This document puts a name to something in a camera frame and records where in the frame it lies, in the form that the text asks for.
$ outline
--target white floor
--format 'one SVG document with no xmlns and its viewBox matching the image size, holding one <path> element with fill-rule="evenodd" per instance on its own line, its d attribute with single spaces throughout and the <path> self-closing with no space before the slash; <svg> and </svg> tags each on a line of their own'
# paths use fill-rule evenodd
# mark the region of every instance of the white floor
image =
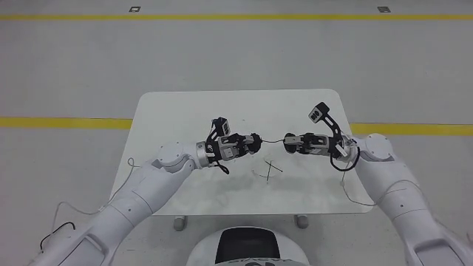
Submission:
<svg viewBox="0 0 473 266">
<path fill-rule="evenodd" d="M 135 5 L 149 14 L 473 11 L 473 0 L 0 0 L 0 13 L 122 14 Z M 473 123 L 472 28 L 471 21 L 0 21 L 0 116 L 132 117 L 150 91 L 331 88 L 352 123 Z M 89 211 L 106 201 L 126 136 L 0 129 L 1 265 L 34 257 L 58 201 Z M 392 141 L 442 222 L 472 234 L 473 139 Z M 85 219 L 64 209 L 59 222 Z M 114 265 L 183 265 L 200 239 L 230 225 L 277 229 L 314 265 L 404 263 L 376 208 L 311 216 L 305 231 L 291 216 L 189 221 L 176 233 L 167 217 L 146 220 Z"/>
</svg>

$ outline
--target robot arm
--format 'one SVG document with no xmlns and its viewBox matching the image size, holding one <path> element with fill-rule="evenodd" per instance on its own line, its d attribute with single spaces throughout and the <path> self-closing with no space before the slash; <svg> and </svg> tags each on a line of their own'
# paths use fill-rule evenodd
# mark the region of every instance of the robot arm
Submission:
<svg viewBox="0 0 473 266">
<path fill-rule="evenodd" d="M 332 129 L 333 137 L 286 134 L 286 150 L 329 156 L 339 171 L 354 168 L 373 202 L 391 219 L 404 243 L 408 265 L 473 265 L 472 249 L 433 217 L 418 181 L 395 155 L 391 142 L 380 134 L 364 139 L 341 134 L 328 110 L 327 105 L 320 103 L 309 118 L 314 123 L 323 120 Z M 341 169 L 335 166 L 333 159 L 353 164 Z"/>
<path fill-rule="evenodd" d="M 258 152 L 257 134 L 230 134 L 228 121 L 212 121 L 213 131 L 206 141 L 172 143 L 162 146 L 157 156 L 134 171 L 115 198 L 87 225 L 76 231 L 51 236 L 35 266 L 110 265 L 120 243 L 140 222 L 162 208 L 194 169 L 219 166 L 219 160 L 232 160 Z"/>
</svg>

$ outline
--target table leg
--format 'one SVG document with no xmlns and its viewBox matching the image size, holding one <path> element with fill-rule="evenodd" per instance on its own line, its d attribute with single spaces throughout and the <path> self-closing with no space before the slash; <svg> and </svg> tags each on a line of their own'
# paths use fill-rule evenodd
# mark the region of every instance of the table leg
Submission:
<svg viewBox="0 0 473 266">
<path fill-rule="evenodd" d="M 294 215 L 294 222 L 298 228 L 305 229 L 309 227 L 307 215 Z"/>
<path fill-rule="evenodd" d="M 186 228 L 187 216 L 175 216 L 174 217 L 174 229 L 176 231 L 182 231 Z"/>
</svg>

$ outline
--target wire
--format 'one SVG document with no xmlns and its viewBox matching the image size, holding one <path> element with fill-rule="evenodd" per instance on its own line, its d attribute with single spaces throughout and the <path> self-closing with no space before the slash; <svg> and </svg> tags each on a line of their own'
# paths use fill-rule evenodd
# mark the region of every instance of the wire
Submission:
<svg viewBox="0 0 473 266">
<path fill-rule="evenodd" d="M 77 211 L 78 213 L 80 214 L 83 214 L 83 215 L 87 215 L 87 216 L 93 216 L 95 214 L 98 214 L 100 213 L 101 211 L 104 210 L 104 208 L 106 206 L 108 206 L 112 200 L 115 198 L 115 196 L 117 195 L 117 193 L 125 186 L 125 184 L 128 182 L 129 178 L 131 177 L 132 173 L 133 173 L 133 170 L 135 168 L 139 168 L 140 166 L 136 166 L 135 165 L 135 159 L 133 157 L 130 157 L 127 161 L 128 165 L 132 167 L 132 169 L 130 170 L 130 172 L 128 173 L 128 177 L 126 177 L 125 181 L 123 182 L 123 184 L 117 189 L 117 191 L 112 195 L 112 197 L 110 197 L 110 200 L 105 204 L 105 205 L 102 205 L 98 210 L 96 211 L 93 211 L 93 212 L 86 212 L 86 211 L 82 211 L 78 208 L 76 208 L 74 205 L 71 205 L 70 203 L 66 202 L 66 201 L 61 201 L 60 203 L 58 203 L 58 205 L 56 206 L 56 211 L 54 213 L 54 217 L 52 218 L 52 228 L 51 228 L 51 233 L 49 234 L 49 236 L 53 235 L 55 233 L 55 231 L 57 229 L 54 229 L 54 225 L 56 223 L 56 218 L 58 217 L 58 212 L 59 212 L 59 208 L 61 207 L 61 205 L 67 205 L 69 206 L 72 210 L 74 211 Z"/>
<path fill-rule="evenodd" d="M 330 153 L 330 164 L 337 170 L 337 171 L 351 171 L 352 169 L 354 169 L 356 167 L 356 164 L 358 163 L 358 160 L 360 159 L 360 147 L 356 147 L 356 150 L 357 150 L 357 153 L 356 153 L 356 158 L 355 158 L 355 161 L 353 162 L 352 166 L 350 166 L 349 168 L 339 168 L 338 166 L 336 166 L 334 163 L 333 163 L 333 155 Z"/>
<path fill-rule="evenodd" d="M 277 141 L 265 141 L 265 140 L 262 140 L 263 142 L 265 143 L 278 143 L 278 142 L 282 142 L 284 139 L 281 139 L 281 140 L 277 140 Z"/>
<path fill-rule="evenodd" d="M 359 205 L 364 205 L 364 206 L 371 206 L 371 207 L 377 206 L 377 205 L 379 205 L 380 203 L 382 203 L 382 201 L 384 200 L 385 196 L 388 195 L 389 193 L 394 192 L 394 191 L 406 190 L 405 188 L 402 188 L 402 189 L 390 191 L 390 189 L 391 189 L 394 185 L 396 185 L 396 184 L 398 184 L 398 183 L 411 183 L 411 184 L 413 184 L 413 185 L 420 191 L 420 193 L 422 194 L 422 197 L 423 197 L 424 200 L 426 201 L 427 207 L 428 207 L 429 210 L 430 210 L 429 201 L 427 200 L 427 197 L 425 196 L 425 194 L 422 192 L 421 187 L 419 187 L 419 185 L 417 185 L 416 183 L 414 183 L 414 182 L 411 181 L 411 180 L 399 180 L 399 181 L 396 181 L 396 182 L 394 182 L 393 184 L 389 185 L 389 187 L 384 191 L 384 193 L 383 193 L 383 194 L 378 198 L 378 200 L 376 200 L 373 204 L 357 202 L 356 200 L 351 199 L 351 197 L 348 195 L 347 189 L 345 188 L 345 174 L 346 174 L 346 173 L 347 173 L 346 171 L 343 172 L 343 176 L 341 177 L 340 185 L 341 185 L 341 187 L 343 188 L 343 192 L 345 193 L 345 196 L 348 198 L 349 201 L 351 201 L 351 202 L 353 202 L 353 203 L 356 203 L 356 204 L 359 204 Z"/>
<path fill-rule="evenodd" d="M 74 223 L 72 223 L 72 222 L 65 222 L 63 225 L 59 226 L 58 229 L 54 230 L 51 234 L 54 234 L 54 233 L 58 232 L 59 229 L 63 228 L 63 227 L 64 227 L 65 225 L 67 225 L 67 224 L 71 224 L 71 225 L 72 225 L 72 229 L 75 230 L 75 225 L 74 225 Z M 44 240 L 46 240 L 46 238 L 50 237 L 51 234 L 46 235 L 46 236 L 41 240 L 41 242 L 39 243 L 39 249 L 41 250 L 41 252 L 43 251 L 43 242 L 44 242 Z"/>
</svg>

